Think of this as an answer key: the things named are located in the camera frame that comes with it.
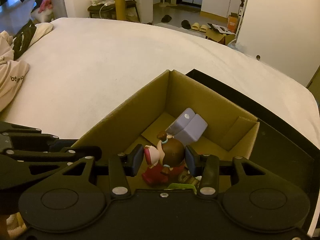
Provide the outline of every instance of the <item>white cable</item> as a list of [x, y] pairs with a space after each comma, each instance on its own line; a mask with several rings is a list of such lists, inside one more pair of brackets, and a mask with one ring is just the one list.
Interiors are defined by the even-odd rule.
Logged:
[[106, 4], [104, 4], [103, 6], [101, 6], [100, 11], [99, 11], [100, 19], [102, 19], [102, 17], [101, 17], [101, 9], [102, 9], [104, 6], [106, 6]]

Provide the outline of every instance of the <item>slipper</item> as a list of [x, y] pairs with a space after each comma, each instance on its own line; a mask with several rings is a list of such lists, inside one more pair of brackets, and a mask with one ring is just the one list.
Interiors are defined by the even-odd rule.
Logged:
[[184, 29], [186, 29], [186, 30], [191, 29], [190, 22], [187, 21], [187, 20], [183, 20], [183, 21], [181, 22], [181, 26], [182, 26], [182, 28], [184, 28]]
[[191, 26], [191, 29], [193, 29], [193, 30], [195, 30], [195, 31], [199, 31], [199, 29], [200, 29], [199, 23], [194, 23], [194, 24]]
[[201, 32], [203, 32], [203, 33], [206, 33], [208, 29], [209, 29], [209, 27], [208, 27], [207, 25], [203, 24], [203, 25], [200, 27], [199, 31], [201, 31]]
[[172, 19], [172, 17], [171, 17], [170, 15], [166, 14], [166, 15], [161, 19], [161, 22], [163, 22], [163, 23], [168, 23], [168, 22], [171, 21], [171, 19]]

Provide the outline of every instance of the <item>pink plush toy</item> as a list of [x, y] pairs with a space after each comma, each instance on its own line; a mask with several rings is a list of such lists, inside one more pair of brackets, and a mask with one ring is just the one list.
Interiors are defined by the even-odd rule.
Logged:
[[38, 13], [42, 13], [43, 11], [45, 11], [46, 8], [52, 9], [51, 0], [43, 0], [40, 5], [40, 9], [39, 9]]

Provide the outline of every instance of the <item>chair leg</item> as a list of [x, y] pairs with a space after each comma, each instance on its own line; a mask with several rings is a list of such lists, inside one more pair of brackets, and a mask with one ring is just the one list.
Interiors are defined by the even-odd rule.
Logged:
[[138, 9], [137, 9], [137, 5], [135, 4], [134, 7], [136, 8], [136, 12], [137, 12], [137, 16], [138, 16], [138, 21], [141, 22], [141, 21], [140, 21], [140, 16], [139, 16], [139, 13], [138, 13]]

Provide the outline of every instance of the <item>bottle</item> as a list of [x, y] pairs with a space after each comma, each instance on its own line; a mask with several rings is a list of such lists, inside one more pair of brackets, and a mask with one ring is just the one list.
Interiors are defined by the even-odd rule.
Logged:
[[239, 7], [239, 16], [242, 16], [243, 14], [243, 7], [244, 7], [244, 0], [241, 0], [241, 4], [240, 4], [240, 7]]

